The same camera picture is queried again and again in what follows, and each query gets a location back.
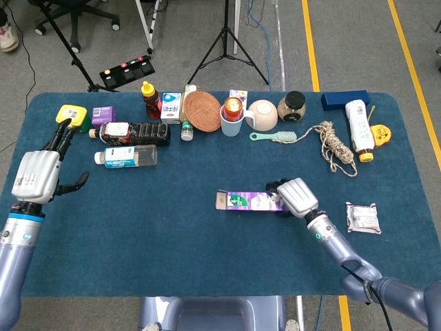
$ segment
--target snack package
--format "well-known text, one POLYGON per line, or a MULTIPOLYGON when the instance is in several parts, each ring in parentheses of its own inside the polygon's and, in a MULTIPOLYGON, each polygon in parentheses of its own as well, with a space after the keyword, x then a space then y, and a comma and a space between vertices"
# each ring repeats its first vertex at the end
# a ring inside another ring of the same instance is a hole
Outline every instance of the snack package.
POLYGON ((377 207, 374 203, 369 206, 363 206, 346 202, 346 219, 347 232, 359 231, 381 234, 377 207))

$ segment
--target yellow tape measure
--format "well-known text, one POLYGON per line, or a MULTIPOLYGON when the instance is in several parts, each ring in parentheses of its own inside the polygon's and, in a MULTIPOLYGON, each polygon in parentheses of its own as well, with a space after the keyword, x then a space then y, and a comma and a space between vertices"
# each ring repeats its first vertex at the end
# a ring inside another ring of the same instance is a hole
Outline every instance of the yellow tape measure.
POLYGON ((382 124, 371 126, 371 132, 373 135, 373 140, 375 141, 375 147, 383 146, 384 144, 390 142, 392 138, 391 129, 382 124))

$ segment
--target purple box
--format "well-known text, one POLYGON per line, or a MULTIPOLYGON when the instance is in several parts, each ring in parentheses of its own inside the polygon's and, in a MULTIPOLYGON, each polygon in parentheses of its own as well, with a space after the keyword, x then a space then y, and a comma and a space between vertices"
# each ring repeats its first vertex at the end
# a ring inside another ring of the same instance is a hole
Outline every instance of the purple box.
POLYGON ((97 107, 92 112, 92 125, 94 128, 99 129, 104 123, 115 122, 116 112, 112 106, 109 107, 97 107))
POLYGON ((219 210, 258 210, 280 212, 288 210, 276 193, 267 192, 228 192, 218 190, 216 209, 219 210))

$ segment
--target shoe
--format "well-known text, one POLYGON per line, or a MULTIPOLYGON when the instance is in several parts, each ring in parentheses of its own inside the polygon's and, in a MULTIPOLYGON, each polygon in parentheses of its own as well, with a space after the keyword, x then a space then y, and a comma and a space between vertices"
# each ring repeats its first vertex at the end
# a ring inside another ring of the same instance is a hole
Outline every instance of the shoe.
POLYGON ((19 38, 9 22, 0 27, 0 50, 10 52, 19 45, 19 38))

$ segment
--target white box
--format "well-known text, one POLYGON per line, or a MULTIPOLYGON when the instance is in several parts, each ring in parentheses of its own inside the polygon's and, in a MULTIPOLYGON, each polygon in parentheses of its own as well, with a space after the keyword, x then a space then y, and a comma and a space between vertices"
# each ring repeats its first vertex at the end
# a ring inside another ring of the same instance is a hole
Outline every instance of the white box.
POLYGON ((164 93, 161 110, 161 121, 167 124, 181 124, 179 113, 181 111, 181 94, 164 93))

